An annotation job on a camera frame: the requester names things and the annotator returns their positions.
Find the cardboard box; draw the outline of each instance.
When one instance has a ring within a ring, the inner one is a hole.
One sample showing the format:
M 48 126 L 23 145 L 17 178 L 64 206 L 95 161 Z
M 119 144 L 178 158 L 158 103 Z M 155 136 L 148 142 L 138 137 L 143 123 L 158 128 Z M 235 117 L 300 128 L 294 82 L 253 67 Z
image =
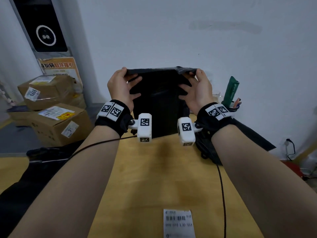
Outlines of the cardboard box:
M 17 106 L 13 106 L 7 110 L 10 118 L 13 120 L 16 126 L 30 126 L 31 123 L 27 119 L 29 115 L 34 114 L 26 105 L 25 102 L 19 103 Z
M 29 121 L 45 147 L 64 146 L 83 140 L 93 130 L 84 109 L 63 103 L 30 115 Z
M 73 79 L 68 75 L 39 76 L 20 84 L 18 90 L 26 106 L 34 111 L 69 103 L 74 95 Z
M 68 104 L 82 109 L 86 108 L 86 103 L 83 94 L 75 94 L 73 96 L 73 99 Z

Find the yellow table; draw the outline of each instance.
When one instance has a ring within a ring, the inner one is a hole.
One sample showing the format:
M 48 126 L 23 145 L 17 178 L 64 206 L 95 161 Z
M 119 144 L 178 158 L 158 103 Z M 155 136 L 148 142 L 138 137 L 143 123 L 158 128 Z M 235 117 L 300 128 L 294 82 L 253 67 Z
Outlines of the yellow table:
M 0 158 L 0 192 L 18 181 L 26 158 Z M 220 167 L 227 211 L 227 237 L 263 237 Z M 138 143 L 121 140 L 113 171 L 89 238 L 163 238 L 163 209 L 191 210 L 196 237 L 223 237 L 224 211 L 216 165 L 178 135 Z

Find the barcode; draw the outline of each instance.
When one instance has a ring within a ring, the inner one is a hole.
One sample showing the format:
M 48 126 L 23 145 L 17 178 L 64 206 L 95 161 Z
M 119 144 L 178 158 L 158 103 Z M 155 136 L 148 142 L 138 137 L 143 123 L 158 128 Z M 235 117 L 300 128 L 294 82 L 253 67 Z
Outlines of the barcode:
M 186 220 L 185 216 L 166 216 L 166 221 L 169 220 Z

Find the red object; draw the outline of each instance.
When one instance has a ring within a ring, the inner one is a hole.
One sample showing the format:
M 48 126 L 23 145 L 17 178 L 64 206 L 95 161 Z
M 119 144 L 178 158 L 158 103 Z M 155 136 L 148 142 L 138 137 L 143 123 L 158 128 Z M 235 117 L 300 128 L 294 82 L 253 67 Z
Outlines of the red object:
M 300 168 L 297 164 L 294 164 L 293 162 L 288 160 L 282 160 L 281 162 L 289 167 L 292 171 L 294 171 L 294 173 L 297 174 L 300 178 L 303 178 L 304 174 L 300 171 Z

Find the black wrist strap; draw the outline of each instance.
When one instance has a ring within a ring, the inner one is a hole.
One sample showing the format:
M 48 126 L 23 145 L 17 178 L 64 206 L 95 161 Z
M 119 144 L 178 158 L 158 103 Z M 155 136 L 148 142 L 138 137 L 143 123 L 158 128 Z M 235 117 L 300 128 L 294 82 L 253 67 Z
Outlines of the black wrist strap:
M 210 131 L 213 135 L 219 129 L 229 124 L 235 124 L 231 115 L 223 105 L 213 102 L 200 109 L 196 124 Z
M 133 119 L 127 105 L 119 100 L 111 100 L 104 104 L 97 115 L 95 126 L 108 126 L 115 130 L 121 137 L 128 132 L 130 120 Z

